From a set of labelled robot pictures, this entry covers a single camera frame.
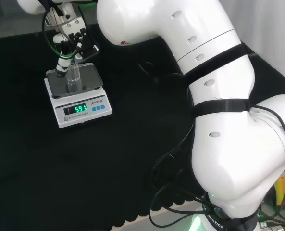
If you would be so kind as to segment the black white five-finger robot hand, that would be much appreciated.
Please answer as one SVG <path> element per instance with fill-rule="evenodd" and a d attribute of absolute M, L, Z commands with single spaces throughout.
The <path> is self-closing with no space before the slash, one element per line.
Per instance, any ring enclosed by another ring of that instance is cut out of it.
<path fill-rule="evenodd" d="M 53 17 L 52 13 L 49 13 L 46 24 L 53 26 L 57 32 L 53 37 L 53 44 L 59 57 L 56 72 L 60 77 L 66 75 L 70 66 L 84 62 L 99 53 L 99 46 L 88 34 L 81 16 L 63 20 L 62 17 Z"/>

